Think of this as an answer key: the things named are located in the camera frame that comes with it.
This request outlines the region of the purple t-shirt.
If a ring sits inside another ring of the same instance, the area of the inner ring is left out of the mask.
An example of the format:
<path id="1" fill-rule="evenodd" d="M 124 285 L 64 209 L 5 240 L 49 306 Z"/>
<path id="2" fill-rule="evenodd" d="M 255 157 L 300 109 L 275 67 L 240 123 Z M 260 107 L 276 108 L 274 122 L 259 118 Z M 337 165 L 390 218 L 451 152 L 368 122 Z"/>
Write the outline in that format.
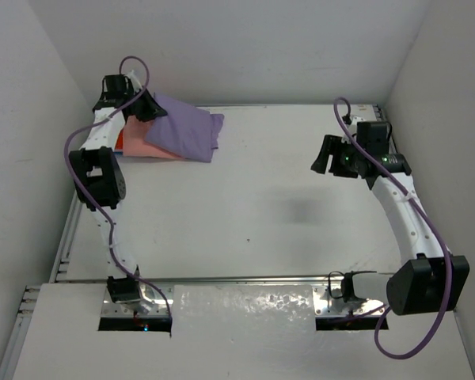
<path id="1" fill-rule="evenodd" d="M 190 161 L 210 163 L 225 116 L 160 93 L 154 99 L 167 115 L 154 120 L 145 141 Z"/>

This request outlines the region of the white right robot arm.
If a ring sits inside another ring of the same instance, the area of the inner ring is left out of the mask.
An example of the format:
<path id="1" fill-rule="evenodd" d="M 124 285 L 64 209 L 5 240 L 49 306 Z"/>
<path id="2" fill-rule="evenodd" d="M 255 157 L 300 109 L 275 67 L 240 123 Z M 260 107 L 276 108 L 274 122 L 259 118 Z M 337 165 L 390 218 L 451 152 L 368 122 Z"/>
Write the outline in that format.
<path id="1" fill-rule="evenodd" d="M 346 116 L 349 137 L 326 135 L 312 164 L 315 173 L 362 178 L 382 205 L 397 240 L 401 268 L 392 276 L 374 271 L 347 272 L 341 281 L 344 302 L 379 300 L 397 315 L 439 311 L 446 285 L 446 266 L 452 267 L 447 310 L 456 307 L 469 275 L 464 256 L 444 258 L 431 227 L 419 215 L 412 170 L 402 154 L 390 152 L 389 123 Z"/>

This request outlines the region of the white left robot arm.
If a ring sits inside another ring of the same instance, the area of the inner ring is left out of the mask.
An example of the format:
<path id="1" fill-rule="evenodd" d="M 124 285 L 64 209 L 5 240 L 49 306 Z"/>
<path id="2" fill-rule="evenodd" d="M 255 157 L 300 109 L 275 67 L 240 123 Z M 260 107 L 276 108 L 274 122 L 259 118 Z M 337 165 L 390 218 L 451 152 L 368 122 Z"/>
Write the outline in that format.
<path id="1" fill-rule="evenodd" d="M 118 218 L 127 188 L 115 155 L 120 133 L 129 118 L 152 121 L 164 110 L 142 85 L 134 71 L 107 75 L 93 107 L 94 122 L 82 146 L 67 153 L 79 200 L 97 221 L 107 254 L 110 299 L 129 309 L 146 304 L 139 266 L 119 230 Z"/>

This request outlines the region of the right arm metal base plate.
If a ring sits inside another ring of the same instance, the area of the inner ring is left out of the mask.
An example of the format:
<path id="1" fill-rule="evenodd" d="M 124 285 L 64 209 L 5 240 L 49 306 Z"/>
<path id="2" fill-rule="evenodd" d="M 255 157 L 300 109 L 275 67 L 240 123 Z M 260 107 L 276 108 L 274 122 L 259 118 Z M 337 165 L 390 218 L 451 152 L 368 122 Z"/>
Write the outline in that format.
<path id="1" fill-rule="evenodd" d="M 317 317 L 350 317 L 350 316 L 379 316 L 385 311 L 384 303 L 374 299 L 345 302 L 339 288 L 332 289 L 332 294 L 326 284 L 313 286 L 313 308 Z"/>

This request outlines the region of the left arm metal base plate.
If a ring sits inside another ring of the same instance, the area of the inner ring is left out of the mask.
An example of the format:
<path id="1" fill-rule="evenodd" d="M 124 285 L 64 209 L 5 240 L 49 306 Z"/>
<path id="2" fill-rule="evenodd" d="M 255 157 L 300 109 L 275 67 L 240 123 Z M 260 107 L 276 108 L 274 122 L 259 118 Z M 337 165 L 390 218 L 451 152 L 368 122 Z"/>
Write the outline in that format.
<path id="1" fill-rule="evenodd" d="M 167 317 L 167 306 L 173 305 L 173 287 L 161 287 L 159 291 L 141 284 L 139 300 L 113 302 L 109 293 L 104 293 L 101 317 Z"/>

